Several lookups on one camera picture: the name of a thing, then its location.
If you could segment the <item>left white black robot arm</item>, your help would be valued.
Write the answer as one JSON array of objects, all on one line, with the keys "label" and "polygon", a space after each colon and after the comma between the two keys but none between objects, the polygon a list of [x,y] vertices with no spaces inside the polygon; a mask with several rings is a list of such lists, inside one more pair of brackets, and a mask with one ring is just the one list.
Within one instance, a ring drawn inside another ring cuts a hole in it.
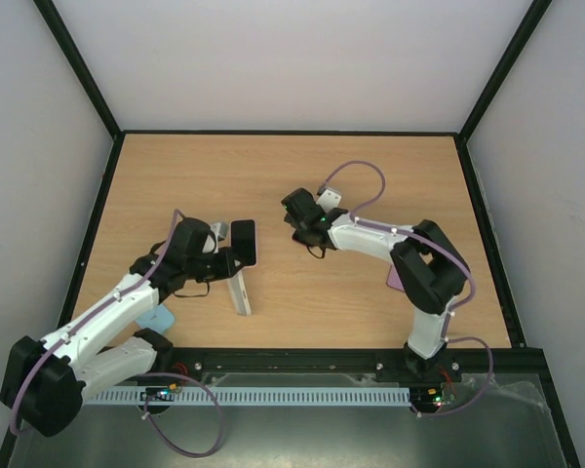
[{"label": "left white black robot arm", "polygon": [[11,411],[11,432],[18,434],[25,421],[52,437],[98,393],[163,371],[173,346],[159,331],[143,328],[112,349],[106,346],[188,282],[226,281],[236,312],[251,315],[242,271],[255,262],[253,220],[207,224],[176,212],[167,239],[139,257],[101,300],[44,337],[25,336],[13,345],[0,390]]}]

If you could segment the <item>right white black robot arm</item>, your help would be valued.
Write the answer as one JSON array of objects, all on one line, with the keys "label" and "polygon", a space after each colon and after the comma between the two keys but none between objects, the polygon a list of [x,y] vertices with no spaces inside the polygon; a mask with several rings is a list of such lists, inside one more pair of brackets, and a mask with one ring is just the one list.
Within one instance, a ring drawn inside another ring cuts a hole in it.
[{"label": "right white black robot arm", "polygon": [[353,216],[344,209],[296,209],[284,205],[292,238],[311,250],[351,251],[390,262],[413,306],[411,332],[404,345],[408,375],[419,382],[440,369],[454,310],[472,300],[476,283],[465,260],[433,221],[411,227]]}]

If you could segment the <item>dark red phone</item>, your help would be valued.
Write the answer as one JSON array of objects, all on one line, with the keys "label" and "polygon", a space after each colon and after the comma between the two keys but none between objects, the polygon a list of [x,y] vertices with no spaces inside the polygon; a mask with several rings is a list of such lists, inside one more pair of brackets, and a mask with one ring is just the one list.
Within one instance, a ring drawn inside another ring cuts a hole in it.
[{"label": "dark red phone", "polygon": [[311,247],[311,244],[309,243],[309,241],[306,239],[306,236],[299,231],[294,231],[294,233],[292,234],[292,239],[299,243],[300,245],[303,245],[305,247]]}]

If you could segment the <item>light blue phone case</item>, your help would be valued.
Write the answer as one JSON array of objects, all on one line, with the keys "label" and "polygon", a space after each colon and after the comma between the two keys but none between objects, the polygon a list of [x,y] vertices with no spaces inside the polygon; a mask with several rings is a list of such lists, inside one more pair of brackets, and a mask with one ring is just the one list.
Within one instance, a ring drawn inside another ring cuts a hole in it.
[{"label": "light blue phone case", "polygon": [[151,329],[161,335],[164,335],[175,321],[175,315],[164,304],[159,304],[155,309],[135,319],[141,329]]}]

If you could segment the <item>cream white phone case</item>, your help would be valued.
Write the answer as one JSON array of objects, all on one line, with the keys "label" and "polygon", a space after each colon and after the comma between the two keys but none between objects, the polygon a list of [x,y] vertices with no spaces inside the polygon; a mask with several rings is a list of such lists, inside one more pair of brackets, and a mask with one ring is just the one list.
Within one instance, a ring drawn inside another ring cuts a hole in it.
[{"label": "cream white phone case", "polygon": [[239,271],[232,278],[228,279],[227,285],[237,314],[244,317],[251,316],[252,309],[243,277],[243,271]]}]

